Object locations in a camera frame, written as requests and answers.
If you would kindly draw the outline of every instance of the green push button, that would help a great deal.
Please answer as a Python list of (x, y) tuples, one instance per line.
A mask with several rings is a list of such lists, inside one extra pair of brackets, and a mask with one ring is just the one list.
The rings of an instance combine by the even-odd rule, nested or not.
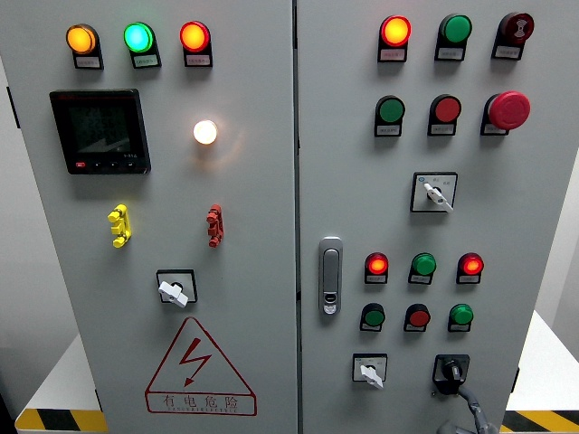
[(366, 313), (364, 317), (365, 323), (371, 327), (378, 327), (385, 319), (384, 312), (380, 312), (379, 310), (372, 310)]
[(413, 269), (421, 276), (428, 276), (436, 270), (436, 260), (430, 253), (421, 253), (414, 257)]
[(474, 318), (469, 305), (456, 305), (451, 310), (451, 320), (459, 326), (465, 326)]
[(449, 15), (442, 22), (442, 35), (450, 42), (464, 42), (472, 32), (472, 23), (466, 15)]
[(404, 114), (404, 104), (398, 98), (387, 99), (380, 106), (379, 113), (384, 122), (397, 122)]

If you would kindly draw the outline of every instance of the digital power meter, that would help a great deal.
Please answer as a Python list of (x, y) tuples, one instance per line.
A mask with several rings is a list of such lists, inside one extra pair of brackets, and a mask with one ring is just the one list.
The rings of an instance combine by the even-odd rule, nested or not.
[(56, 90), (50, 97), (70, 174), (151, 170), (138, 90)]

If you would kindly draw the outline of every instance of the white switch handle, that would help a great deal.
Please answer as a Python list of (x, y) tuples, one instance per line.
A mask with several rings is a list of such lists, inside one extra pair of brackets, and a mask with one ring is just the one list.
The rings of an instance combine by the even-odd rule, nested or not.
[(362, 371), (362, 376), (368, 382), (368, 384), (376, 387), (376, 389), (382, 390), (384, 388), (382, 379), (378, 376), (374, 368), (362, 365), (360, 366), (360, 371)]
[(178, 305), (179, 307), (185, 307), (187, 301), (189, 301), (189, 297), (181, 291), (183, 290), (178, 285), (169, 285), (166, 282), (161, 282), (161, 285), (159, 286), (159, 292), (169, 297), (171, 303)]
[(444, 211), (446, 212), (454, 211), (451, 205), (449, 204), (449, 201), (446, 200), (446, 197), (444, 197), (441, 192), (439, 192), (435, 188), (432, 188), (432, 186), (428, 183), (424, 183), (423, 185), (424, 188), (426, 189), (428, 197), (430, 197), (434, 203), (444, 208)]

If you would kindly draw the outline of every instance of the gray metal panel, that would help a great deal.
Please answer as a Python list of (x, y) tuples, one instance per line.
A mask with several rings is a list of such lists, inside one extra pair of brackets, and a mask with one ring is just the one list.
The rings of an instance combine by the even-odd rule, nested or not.
[[(521, 61), (490, 59), (498, 23), (513, 11), (535, 17)], [(466, 59), (434, 62), (441, 20), (473, 22)], [(408, 62), (376, 64), (378, 31), (391, 14), (413, 25)], [(500, 424), (517, 370), (577, 144), (576, 2), (302, 2), (298, 7), (299, 139), (304, 433), (434, 432), (452, 419), (473, 428), (466, 403), (432, 397), (436, 354), (469, 354), (466, 384)], [(480, 137), (484, 104), (504, 90), (526, 93), (527, 123), (507, 137)], [(455, 137), (427, 137), (428, 111), (458, 97)], [(384, 95), (406, 106), (403, 135), (374, 138)], [(410, 214), (414, 172), (455, 171), (449, 215)], [(344, 242), (341, 312), (318, 311), (318, 243)], [(364, 260), (382, 251), (388, 284), (364, 285)], [(413, 256), (438, 261), (431, 286), (409, 286)], [(455, 284), (460, 256), (485, 260), (482, 283)], [(382, 333), (358, 330), (365, 304), (381, 303)], [(406, 308), (424, 303), (424, 334), (403, 332)], [(449, 310), (468, 303), (472, 331), (449, 334)], [(352, 383), (352, 353), (388, 353), (382, 392)]]
[[(291, 3), (31, 0), (1, 8), (0, 50), (110, 432), (295, 432)], [(183, 66), (179, 30), (192, 20), (211, 31), (211, 70)], [(134, 21), (155, 31), (162, 68), (131, 67), (122, 34)], [(73, 68), (65, 33), (77, 23), (99, 33), (104, 71)], [(68, 175), (49, 92), (122, 88), (140, 92), (152, 173)], [(192, 137), (204, 118), (219, 128), (206, 149)], [(107, 215), (118, 203), (128, 206), (134, 234), (115, 250)], [(216, 250), (205, 222), (213, 203), (225, 228)], [(156, 271), (190, 268), (196, 305), (161, 304)], [(257, 417), (147, 412), (145, 389), (188, 316), (251, 386)]]

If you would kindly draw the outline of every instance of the emergency stop button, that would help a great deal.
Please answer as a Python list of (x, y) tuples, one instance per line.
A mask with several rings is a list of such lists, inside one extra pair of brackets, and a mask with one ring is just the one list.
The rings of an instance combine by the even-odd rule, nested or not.
[(525, 123), (531, 112), (527, 96), (516, 90), (493, 95), (485, 105), (480, 133), (482, 136), (505, 136)]

